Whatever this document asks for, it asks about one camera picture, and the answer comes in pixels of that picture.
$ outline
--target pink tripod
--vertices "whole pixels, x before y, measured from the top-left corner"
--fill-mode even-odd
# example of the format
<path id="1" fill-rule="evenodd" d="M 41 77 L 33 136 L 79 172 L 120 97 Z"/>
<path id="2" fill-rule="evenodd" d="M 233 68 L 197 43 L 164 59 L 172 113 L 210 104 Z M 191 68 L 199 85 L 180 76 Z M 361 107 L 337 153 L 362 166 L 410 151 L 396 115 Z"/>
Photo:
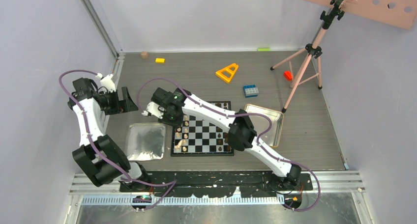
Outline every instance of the pink tripod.
<path id="1" fill-rule="evenodd" d="M 319 43 L 322 41 L 327 29 L 330 27 L 331 22 L 333 19 L 337 16 L 337 19 L 340 20 L 343 15 L 345 14 L 344 11 L 340 10 L 340 6 L 342 4 L 343 0 L 331 0 L 330 4 L 333 5 L 333 9 L 330 11 L 328 15 L 326 15 L 326 12 L 323 11 L 320 19 L 323 20 L 322 28 L 320 29 L 319 33 L 317 34 L 316 38 L 314 39 L 312 44 L 307 44 L 304 49 L 299 50 L 295 54 L 291 55 L 290 57 L 284 59 L 283 61 L 277 63 L 276 65 L 272 66 L 270 69 L 271 71 L 277 68 L 278 66 L 282 65 L 283 63 L 290 62 L 290 70 L 291 74 L 293 74 L 292 66 L 291 66 L 291 59 L 300 55 L 304 51 L 307 51 L 308 54 L 304 59 L 304 62 L 302 63 L 300 69 L 298 70 L 294 80 L 291 83 L 291 87 L 293 90 L 290 93 L 290 96 L 288 97 L 287 102 L 285 103 L 284 107 L 282 108 L 282 112 L 287 111 L 288 105 L 290 104 L 290 101 L 292 97 L 294 96 L 294 93 L 297 89 L 297 87 L 301 84 L 303 84 L 306 81 L 309 81 L 315 77 L 318 77 L 319 79 L 319 89 L 322 89 L 322 68 L 321 68 L 321 61 L 320 61 L 320 55 L 322 54 L 322 48 L 319 46 Z M 301 81 L 302 76 L 304 75 L 305 70 L 307 69 L 308 64 L 310 63 L 311 58 L 314 56 L 314 58 L 317 59 L 317 70 L 318 73 L 307 78 L 306 80 Z"/>

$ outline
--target blue lego block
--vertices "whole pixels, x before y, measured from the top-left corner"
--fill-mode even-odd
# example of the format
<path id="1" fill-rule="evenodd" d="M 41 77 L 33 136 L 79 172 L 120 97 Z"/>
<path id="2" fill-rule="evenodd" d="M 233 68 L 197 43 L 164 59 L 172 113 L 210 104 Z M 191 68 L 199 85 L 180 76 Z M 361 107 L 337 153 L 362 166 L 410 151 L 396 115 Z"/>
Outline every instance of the blue lego block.
<path id="1" fill-rule="evenodd" d="M 259 91 L 255 85 L 244 85 L 243 93 L 245 94 L 245 98 L 250 98 L 250 97 L 257 97 Z"/>

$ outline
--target silver tray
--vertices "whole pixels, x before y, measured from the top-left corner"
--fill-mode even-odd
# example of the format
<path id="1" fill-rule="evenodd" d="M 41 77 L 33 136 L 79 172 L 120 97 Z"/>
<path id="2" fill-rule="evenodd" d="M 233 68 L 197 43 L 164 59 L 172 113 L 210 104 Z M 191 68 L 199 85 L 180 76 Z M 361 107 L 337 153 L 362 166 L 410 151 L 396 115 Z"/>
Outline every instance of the silver tray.
<path id="1" fill-rule="evenodd" d="M 165 125 L 135 123 L 129 126 L 124 152 L 129 161 L 162 159 L 165 147 Z"/>
<path id="2" fill-rule="evenodd" d="M 245 106 L 246 112 L 257 112 L 266 115 L 269 117 L 272 121 L 272 128 L 269 132 L 264 134 L 261 139 L 264 140 L 264 142 L 269 145 L 270 147 L 276 148 L 279 144 L 279 139 L 281 137 L 281 130 L 282 130 L 282 124 L 284 122 L 284 114 L 280 111 L 270 110 L 267 108 L 259 107 L 252 104 L 247 104 Z M 268 128 L 268 121 L 259 116 L 249 116 L 250 120 L 253 123 L 253 126 L 255 127 L 255 131 L 259 134 L 263 131 L 265 131 Z"/>

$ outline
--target tripod leg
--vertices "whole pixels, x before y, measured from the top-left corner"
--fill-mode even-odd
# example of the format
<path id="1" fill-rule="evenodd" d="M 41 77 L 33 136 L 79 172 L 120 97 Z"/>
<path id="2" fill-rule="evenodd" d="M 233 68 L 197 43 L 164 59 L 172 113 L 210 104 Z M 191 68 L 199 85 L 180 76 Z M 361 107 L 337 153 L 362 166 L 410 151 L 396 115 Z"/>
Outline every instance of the tripod leg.
<path id="1" fill-rule="evenodd" d="M 291 90 L 291 94 L 288 97 L 287 102 L 285 103 L 285 106 L 282 108 L 282 112 L 287 111 L 288 105 L 290 104 L 291 98 L 294 96 L 294 93 L 297 89 L 297 86 L 299 84 L 299 82 L 301 81 L 302 76 L 304 75 L 305 70 L 307 69 L 308 64 L 310 63 L 312 55 L 307 55 L 307 57 L 305 58 L 304 62 L 301 65 L 300 70 L 298 71 L 296 78 L 295 78 L 295 83 L 294 83 L 294 87 L 293 90 Z"/>
<path id="2" fill-rule="evenodd" d="M 284 59 L 283 61 L 281 61 L 281 62 L 277 63 L 277 64 L 276 64 L 276 65 L 274 65 L 274 66 L 272 66 L 272 67 L 270 68 L 270 70 L 271 70 L 271 71 L 272 71 L 272 70 L 274 70 L 274 69 L 275 69 L 275 68 L 277 68 L 279 65 L 281 65 L 281 64 L 283 64 L 283 63 L 285 63 L 285 62 L 287 62 L 287 61 L 291 60 L 292 58 L 294 58 L 294 57 L 298 56 L 299 54 L 303 53 L 304 51 L 305 51 L 305 49 L 301 49 L 301 50 L 297 51 L 297 52 L 296 52 L 296 53 L 294 53 L 293 55 L 289 56 L 288 58 Z"/>
<path id="3" fill-rule="evenodd" d="M 322 86 L 322 61 L 320 57 L 317 58 L 317 71 L 319 72 L 319 90 L 323 88 Z"/>

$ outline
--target yellow block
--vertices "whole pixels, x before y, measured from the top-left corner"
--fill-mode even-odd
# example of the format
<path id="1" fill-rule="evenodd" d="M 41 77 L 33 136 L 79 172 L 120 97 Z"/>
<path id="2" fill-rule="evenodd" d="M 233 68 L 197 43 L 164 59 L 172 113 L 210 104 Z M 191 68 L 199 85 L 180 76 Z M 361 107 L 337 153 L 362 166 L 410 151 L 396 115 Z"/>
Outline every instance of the yellow block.
<path id="1" fill-rule="evenodd" d="M 216 72 L 216 76 L 220 77 L 223 81 L 230 83 L 230 81 L 232 80 L 233 76 L 235 75 L 235 73 L 238 71 L 239 65 L 232 63 L 231 65 L 220 69 L 219 71 Z"/>
<path id="2" fill-rule="evenodd" d="M 165 59 L 164 58 L 156 58 L 155 63 L 165 63 Z"/>

